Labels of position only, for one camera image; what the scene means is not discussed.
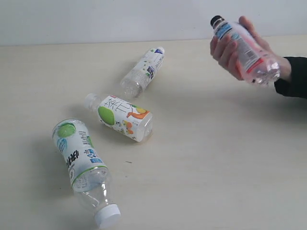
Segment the person's open bare hand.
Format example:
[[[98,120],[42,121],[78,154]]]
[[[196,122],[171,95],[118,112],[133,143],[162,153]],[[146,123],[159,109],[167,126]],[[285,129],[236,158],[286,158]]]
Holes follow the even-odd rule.
[[[247,29],[247,31],[263,49],[275,56],[281,70],[280,79],[290,82],[292,71],[290,62],[282,56],[276,55],[272,51],[270,45],[257,33],[253,23],[248,18],[241,16],[239,17],[238,22]],[[210,51],[213,59],[216,60],[222,68],[228,71],[237,80],[242,81],[243,78],[239,72],[236,47],[236,41],[232,41],[229,35],[226,35],[221,40],[214,36],[210,42]]]

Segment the black sleeved forearm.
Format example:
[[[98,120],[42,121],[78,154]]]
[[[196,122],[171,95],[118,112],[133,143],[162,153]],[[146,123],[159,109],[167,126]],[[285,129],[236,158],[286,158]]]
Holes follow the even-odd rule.
[[[280,78],[274,83],[278,94],[307,98],[307,58],[283,57]]]

